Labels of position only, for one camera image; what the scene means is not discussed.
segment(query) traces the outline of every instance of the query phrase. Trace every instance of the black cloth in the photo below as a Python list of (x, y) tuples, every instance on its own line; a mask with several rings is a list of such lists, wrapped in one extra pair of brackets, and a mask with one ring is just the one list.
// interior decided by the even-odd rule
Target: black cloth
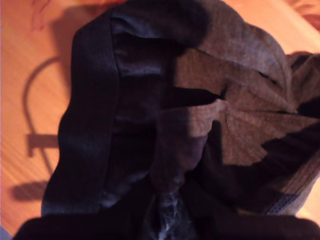
[(286, 56), (220, 0), (130, 0), (107, 11), (74, 36), (42, 215), (112, 219), (123, 202), (129, 214), (139, 201), (124, 199), (147, 181), (153, 197), (128, 223), (139, 238), (207, 239), (238, 221), (248, 228), (235, 236), (273, 238), (274, 219), (301, 230), (280, 237), (305, 237), (301, 220), (262, 216), (284, 213), (318, 176), (319, 73), (319, 55)]
[[(152, 188), (148, 178), (140, 181), (104, 213), (55, 214), (31, 219), (13, 240), (164, 239), (161, 235), (146, 236), (141, 228), (141, 222), (150, 212), (150, 203), (155, 202)], [(319, 227), (310, 220), (293, 216), (236, 215), (192, 181), (182, 187), (181, 194), (193, 215), (197, 237), (186, 229), (188, 235), (176, 232), (173, 239), (311, 240), (320, 237)]]

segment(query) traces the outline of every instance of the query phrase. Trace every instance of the dark fabric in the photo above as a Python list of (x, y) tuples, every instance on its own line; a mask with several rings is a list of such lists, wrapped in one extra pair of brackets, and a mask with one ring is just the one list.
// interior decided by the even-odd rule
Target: dark fabric
[[(178, 231), (172, 239), (311, 240), (320, 237), (318, 226), (309, 220), (293, 216), (236, 215), (192, 181), (182, 187), (181, 194), (193, 216), (198, 238)], [(164, 235), (146, 236), (141, 228), (144, 216), (152, 212), (150, 203), (155, 205), (152, 196), (152, 184), (144, 178), (123, 199), (99, 214), (56, 214), (31, 219), (13, 239), (164, 239)]]
[[(282, 214), (319, 173), (320, 56), (287, 57), (220, 0), (107, 11), (74, 36), (71, 78), (43, 216), (109, 215), (150, 178), (139, 237), (205, 239), (217, 216)], [(210, 233), (191, 183), (225, 209), (204, 205)]]

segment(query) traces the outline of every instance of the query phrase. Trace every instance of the wooden surface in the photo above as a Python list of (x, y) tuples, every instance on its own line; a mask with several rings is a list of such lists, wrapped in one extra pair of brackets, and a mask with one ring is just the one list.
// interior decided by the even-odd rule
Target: wooden surface
[(320, 32), (320, 1), (319, 0), (284, 0), (300, 16), (306, 19)]
[[(58, 162), (56, 134), (70, 96), (72, 37), (109, 2), (1, 2), (1, 225), (10, 234), (40, 215)], [(270, 32), (286, 53), (320, 52), (320, 34), (281, 0), (226, 2)], [(298, 216), (320, 224), (319, 199), (320, 181)]]

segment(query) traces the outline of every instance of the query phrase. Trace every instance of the wood grain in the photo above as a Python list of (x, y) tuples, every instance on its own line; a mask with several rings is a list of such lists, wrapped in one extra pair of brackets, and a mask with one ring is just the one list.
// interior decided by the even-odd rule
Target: wood grain
[[(320, 34), (278, 0), (226, 0), (286, 53), (320, 52)], [(110, 5), (103, 0), (1, 2), (1, 225), (14, 234), (40, 216), (59, 150), (56, 134), (70, 97), (74, 33)], [(299, 212), (320, 223), (318, 181)]]
[(318, 0), (284, 0), (299, 15), (306, 19), (320, 32), (320, 1)]

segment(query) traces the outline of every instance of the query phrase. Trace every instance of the wooden table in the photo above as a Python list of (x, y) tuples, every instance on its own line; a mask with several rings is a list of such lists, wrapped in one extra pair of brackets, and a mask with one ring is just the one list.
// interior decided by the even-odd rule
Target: wooden table
[[(281, 0), (225, 1), (270, 32), (286, 53), (320, 52), (320, 34)], [(58, 162), (56, 134), (70, 97), (73, 35), (110, 6), (103, 0), (32, 2), (1, 3), (1, 225), (12, 235), (40, 215)], [(320, 181), (298, 216), (320, 224), (318, 199)]]

